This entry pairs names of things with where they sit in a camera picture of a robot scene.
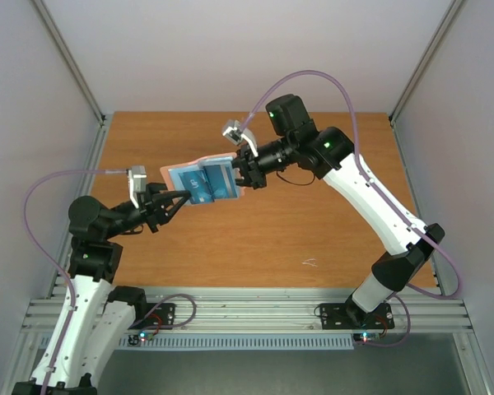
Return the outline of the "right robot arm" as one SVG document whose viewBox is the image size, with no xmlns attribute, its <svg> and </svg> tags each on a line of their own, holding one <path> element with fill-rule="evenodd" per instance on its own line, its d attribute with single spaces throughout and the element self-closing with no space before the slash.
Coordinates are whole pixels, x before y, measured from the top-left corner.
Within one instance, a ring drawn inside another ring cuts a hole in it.
<svg viewBox="0 0 494 395">
<path fill-rule="evenodd" d="M 343 317 L 354 328 L 375 318 L 379 305 L 400 292 L 429 260 L 445 232 L 414 216 L 375 178 L 339 128 L 318 130 L 302 99 L 293 94 L 269 102 L 266 111 L 277 140 L 258 146 L 254 134 L 231 120 L 222 134 L 239 147 L 232 165 L 240 187 L 264 188 L 270 173 L 298 165 L 340 193 L 378 235 L 384 254 L 348 296 Z"/>
</svg>

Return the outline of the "pink card holder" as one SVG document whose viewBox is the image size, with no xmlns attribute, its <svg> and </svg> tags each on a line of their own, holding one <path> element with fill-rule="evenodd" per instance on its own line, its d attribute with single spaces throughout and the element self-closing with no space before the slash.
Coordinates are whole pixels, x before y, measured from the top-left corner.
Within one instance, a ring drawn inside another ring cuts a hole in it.
<svg viewBox="0 0 494 395">
<path fill-rule="evenodd" d="M 169 191 L 190 192 L 186 206 L 234 200 L 245 194 L 245 189 L 236 184 L 240 173 L 232 166 L 235 157 L 234 152 L 204 156 L 163 166 L 160 172 Z"/>
</svg>

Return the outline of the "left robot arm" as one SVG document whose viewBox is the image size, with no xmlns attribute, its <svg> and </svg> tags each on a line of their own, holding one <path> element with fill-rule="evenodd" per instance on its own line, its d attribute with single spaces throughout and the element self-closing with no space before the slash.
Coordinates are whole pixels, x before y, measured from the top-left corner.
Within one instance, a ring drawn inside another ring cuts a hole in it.
<svg viewBox="0 0 494 395">
<path fill-rule="evenodd" d="M 144 325 L 153 308 L 146 292 L 114 286 L 123 247 L 112 238 L 141 225 L 151 232 L 167 224 L 190 199 L 188 191 L 170 191 L 149 183 L 135 201 L 108 208 L 92 196 L 76 198 L 68 209 L 72 236 L 68 288 L 44 356 L 15 394 L 96 394 L 119 339 Z"/>
</svg>

